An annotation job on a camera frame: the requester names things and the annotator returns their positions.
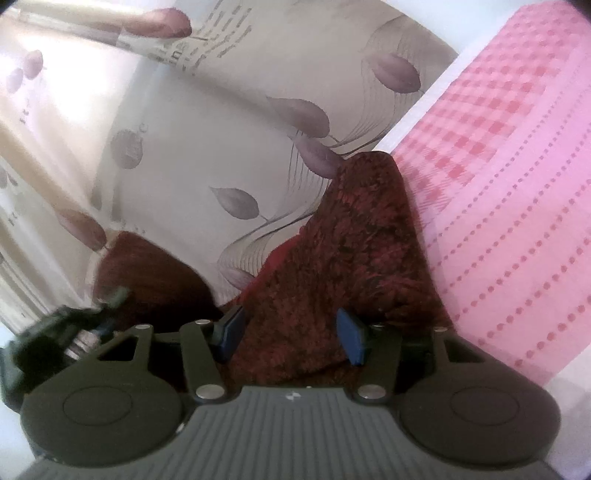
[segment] red cloth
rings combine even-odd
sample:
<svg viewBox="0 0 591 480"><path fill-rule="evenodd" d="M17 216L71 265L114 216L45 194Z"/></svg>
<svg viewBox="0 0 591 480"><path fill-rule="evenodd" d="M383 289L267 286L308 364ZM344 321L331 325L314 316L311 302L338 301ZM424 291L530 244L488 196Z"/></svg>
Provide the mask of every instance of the red cloth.
<svg viewBox="0 0 591 480"><path fill-rule="evenodd" d="M347 160L292 243L283 262L274 268L280 251L241 295L249 325L226 371L234 382L334 372L345 360L336 334L340 307L407 330L450 325L388 154Z"/></svg>

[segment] silver screw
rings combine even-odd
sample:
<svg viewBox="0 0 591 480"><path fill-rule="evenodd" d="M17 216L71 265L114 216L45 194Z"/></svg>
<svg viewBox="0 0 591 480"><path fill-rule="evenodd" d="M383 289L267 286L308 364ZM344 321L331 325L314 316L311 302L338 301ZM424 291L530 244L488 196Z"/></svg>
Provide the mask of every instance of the silver screw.
<svg viewBox="0 0 591 480"><path fill-rule="evenodd" d="M207 384L201 385L201 387L199 387L195 393L199 398L204 400L217 400L218 398L222 398L224 396L226 389L221 385Z"/></svg>
<svg viewBox="0 0 591 480"><path fill-rule="evenodd" d="M381 385L361 385L357 389L357 393L361 398L365 398L366 400L379 400L386 396L386 389Z"/></svg>

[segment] white wall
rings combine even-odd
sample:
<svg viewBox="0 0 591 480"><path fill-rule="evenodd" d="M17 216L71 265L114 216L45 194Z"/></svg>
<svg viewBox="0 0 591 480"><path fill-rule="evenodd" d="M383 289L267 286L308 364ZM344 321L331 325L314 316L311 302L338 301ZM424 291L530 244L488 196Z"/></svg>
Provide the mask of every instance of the white wall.
<svg viewBox="0 0 591 480"><path fill-rule="evenodd" d="M522 5L541 0L384 0L458 53L487 27Z"/></svg>
<svg viewBox="0 0 591 480"><path fill-rule="evenodd" d="M6 345L11 338L11 332L0 323L0 346ZM16 478L33 460L19 416L0 402L0 478Z"/></svg>

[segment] pink fabric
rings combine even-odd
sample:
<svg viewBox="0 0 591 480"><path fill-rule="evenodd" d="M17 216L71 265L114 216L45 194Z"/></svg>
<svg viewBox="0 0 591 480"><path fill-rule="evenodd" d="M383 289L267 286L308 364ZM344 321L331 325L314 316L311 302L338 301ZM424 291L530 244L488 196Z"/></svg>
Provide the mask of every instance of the pink fabric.
<svg viewBox="0 0 591 480"><path fill-rule="evenodd" d="M521 8L392 152L459 332L545 383L591 343L591 27Z"/></svg>

